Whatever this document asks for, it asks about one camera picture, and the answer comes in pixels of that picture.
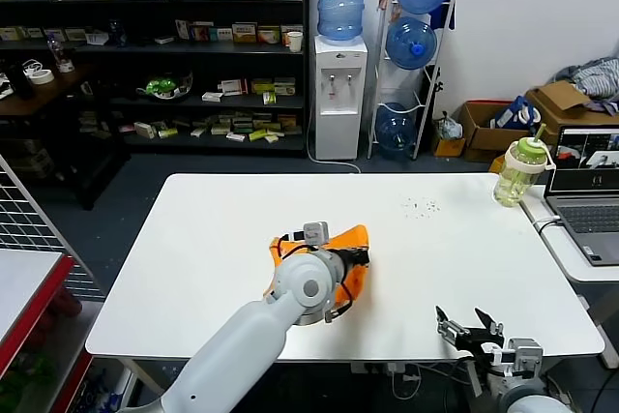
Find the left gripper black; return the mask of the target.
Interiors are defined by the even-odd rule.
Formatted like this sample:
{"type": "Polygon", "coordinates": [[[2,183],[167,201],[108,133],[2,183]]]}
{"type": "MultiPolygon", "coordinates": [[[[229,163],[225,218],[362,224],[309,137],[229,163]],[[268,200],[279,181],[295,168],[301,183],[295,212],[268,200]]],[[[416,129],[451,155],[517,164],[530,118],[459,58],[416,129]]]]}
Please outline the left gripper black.
{"type": "Polygon", "coordinates": [[[369,265],[368,249],[340,249],[338,250],[338,256],[347,268],[354,268],[356,266],[368,267],[369,265]]]}

